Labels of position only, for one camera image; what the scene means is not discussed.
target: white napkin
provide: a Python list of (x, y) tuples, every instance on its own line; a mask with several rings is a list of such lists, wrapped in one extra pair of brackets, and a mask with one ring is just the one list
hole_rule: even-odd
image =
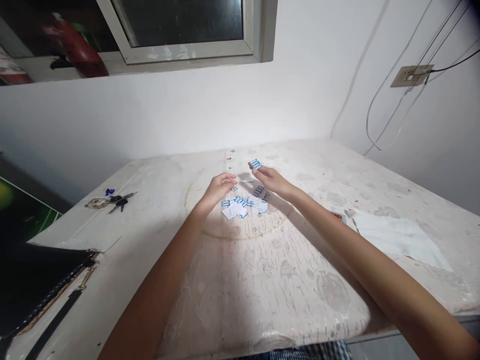
[(384, 253), (404, 255), (452, 272), (440, 249), (414, 222), (357, 212), (353, 217), (360, 234)]

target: wall outlet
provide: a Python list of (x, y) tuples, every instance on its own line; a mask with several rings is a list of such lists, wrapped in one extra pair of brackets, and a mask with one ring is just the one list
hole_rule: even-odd
[(402, 66), (391, 83), (391, 88), (418, 86), (425, 82), (428, 71), (434, 68), (433, 65), (411, 65)]

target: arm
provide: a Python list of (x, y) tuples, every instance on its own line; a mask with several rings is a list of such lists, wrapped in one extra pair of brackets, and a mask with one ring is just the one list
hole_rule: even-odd
[(477, 359), (479, 344), (449, 312), (393, 260), (332, 216), (276, 170), (253, 174), (295, 206), (341, 257), (421, 359)]
[(235, 175), (215, 176), (205, 195), (151, 268), (103, 347), (99, 360), (152, 360), (190, 265), (207, 215), (235, 187)]

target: window sill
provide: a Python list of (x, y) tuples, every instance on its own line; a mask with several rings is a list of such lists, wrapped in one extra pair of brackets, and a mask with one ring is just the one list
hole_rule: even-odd
[[(99, 55), (105, 63), (110, 76), (258, 63), (258, 60), (253, 55), (245, 55), (127, 65), (120, 51), (102, 52)], [(58, 68), (55, 70), (50, 69), (50, 64), (54, 59), (54, 56), (43, 56), (15, 59), (14, 61), (21, 66), (36, 83), (83, 78), (73, 67)]]

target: white table surface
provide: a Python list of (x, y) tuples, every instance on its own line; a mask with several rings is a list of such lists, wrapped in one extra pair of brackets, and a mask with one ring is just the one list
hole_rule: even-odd
[[(130, 162), (32, 242), (107, 251), (39, 359), (96, 359), (142, 280), (210, 179), (258, 158), (329, 210), (409, 219), (436, 243), (453, 272), (389, 256), (451, 313), (480, 307), (480, 217), (329, 140), (301, 140)], [(257, 184), (243, 184), (251, 193)], [(123, 213), (84, 205), (114, 188), (138, 191)], [(158, 356), (225, 359), (379, 331), (390, 324), (313, 228), (273, 196), (268, 213), (227, 221), (210, 214), (170, 315)], [(347, 224), (355, 228), (351, 218)], [(75, 283), (35, 327), (14, 339), (22, 359)]]

